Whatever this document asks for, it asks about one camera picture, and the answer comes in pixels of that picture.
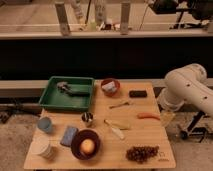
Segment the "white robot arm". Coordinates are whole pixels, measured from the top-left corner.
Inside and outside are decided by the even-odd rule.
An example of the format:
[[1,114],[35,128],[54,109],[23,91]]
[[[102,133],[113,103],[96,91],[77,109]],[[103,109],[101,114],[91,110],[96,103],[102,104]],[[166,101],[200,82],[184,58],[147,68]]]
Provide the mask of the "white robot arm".
[[178,111],[189,102],[213,117],[213,90],[204,84],[206,79],[206,69],[197,63],[174,69],[166,74],[157,102],[167,111]]

